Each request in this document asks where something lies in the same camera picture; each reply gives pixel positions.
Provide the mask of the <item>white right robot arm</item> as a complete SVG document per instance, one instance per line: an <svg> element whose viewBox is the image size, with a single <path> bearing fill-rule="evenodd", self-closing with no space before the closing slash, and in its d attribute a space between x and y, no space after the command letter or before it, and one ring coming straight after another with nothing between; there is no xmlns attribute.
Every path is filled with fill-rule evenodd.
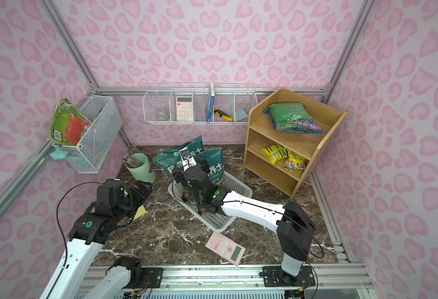
<svg viewBox="0 0 438 299"><path fill-rule="evenodd" d="M292 201L280 205L247 198L214 185L205 170L204 166L187 164L174 166L172 175L190 192L188 198L197 211L245 219L275 233L284 253L282 271L298 277L315 240L315 224L302 207Z"/></svg>

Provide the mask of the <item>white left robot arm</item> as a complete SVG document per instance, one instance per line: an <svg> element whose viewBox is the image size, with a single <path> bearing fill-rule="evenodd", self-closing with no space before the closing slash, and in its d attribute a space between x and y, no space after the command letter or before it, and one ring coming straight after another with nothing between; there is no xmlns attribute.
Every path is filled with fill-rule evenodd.
<svg viewBox="0 0 438 299"><path fill-rule="evenodd" d="M118 179L98 185L96 200L91 203L63 234L64 253L45 287L43 299L72 299L78 293L91 264L106 244L110 234L123 219L134 220L138 209L152 193L152 183L136 181L128 188ZM120 257L106 271L105 277L90 291L88 299L111 299L122 289L152 290L153 280L135 257Z"/></svg>

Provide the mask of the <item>yellow floral fertilizer packet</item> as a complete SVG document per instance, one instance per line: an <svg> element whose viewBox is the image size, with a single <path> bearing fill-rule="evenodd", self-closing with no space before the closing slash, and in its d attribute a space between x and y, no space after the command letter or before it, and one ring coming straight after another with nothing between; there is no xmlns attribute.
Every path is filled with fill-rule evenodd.
<svg viewBox="0 0 438 299"><path fill-rule="evenodd" d="M306 164L307 160L303 156L289 150L287 152L287 158L282 166L287 171L303 173L306 169Z"/></svg>

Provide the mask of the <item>dark green soil bag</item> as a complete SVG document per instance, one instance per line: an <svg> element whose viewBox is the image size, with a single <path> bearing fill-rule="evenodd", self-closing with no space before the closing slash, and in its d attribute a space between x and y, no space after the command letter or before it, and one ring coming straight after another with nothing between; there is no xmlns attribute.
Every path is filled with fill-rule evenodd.
<svg viewBox="0 0 438 299"><path fill-rule="evenodd" d="M180 150L184 148L187 148L190 151L191 157L202 153L204 151L202 136L200 135L180 146L169 148L153 157L152 161L162 170L172 174L174 166L182 165Z"/></svg>
<svg viewBox="0 0 438 299"><path fill-rule="evenodd" d="M223 149L210 148L198 156L206 159L209 166L208 177L211 182L215 185L221 184L224 177Z"/></svg>

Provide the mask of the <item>bright green flower fertilizer bag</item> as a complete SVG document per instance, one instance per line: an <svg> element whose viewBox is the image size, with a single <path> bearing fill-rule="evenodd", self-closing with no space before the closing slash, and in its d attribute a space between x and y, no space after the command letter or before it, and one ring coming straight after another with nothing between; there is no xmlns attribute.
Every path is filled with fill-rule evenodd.
<svg viewBox="0 0 438 299"><path fill-rule="evenodd" d="M295 132L304 134L327 134L306 111L302 103L274 103L268 106L264 114L268 115L277 132Z"/></svg>

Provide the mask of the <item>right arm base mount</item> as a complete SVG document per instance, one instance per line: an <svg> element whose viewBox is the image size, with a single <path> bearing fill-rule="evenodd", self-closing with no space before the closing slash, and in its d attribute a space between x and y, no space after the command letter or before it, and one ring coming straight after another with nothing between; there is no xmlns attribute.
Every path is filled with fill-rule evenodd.
<svg viewBox="0 0 438 299"><path fill-rule="evenodd" d="M302 266L299 274L292 276L282 270L281 266L265 266L259 276L265 287L315 287L315 274L309 265Z"/></svg>

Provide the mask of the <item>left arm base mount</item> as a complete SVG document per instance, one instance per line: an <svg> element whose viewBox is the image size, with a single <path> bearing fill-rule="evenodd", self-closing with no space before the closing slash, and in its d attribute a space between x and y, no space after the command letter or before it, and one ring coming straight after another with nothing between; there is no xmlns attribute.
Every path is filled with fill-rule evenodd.
<svg viewBox="0 0 438 299"><path fill-rule="evenodd" d="M122 289L158 289L162 283L164 268L144 267L136 257L122 256L109 269L114 278L121 280Z"/></svg>

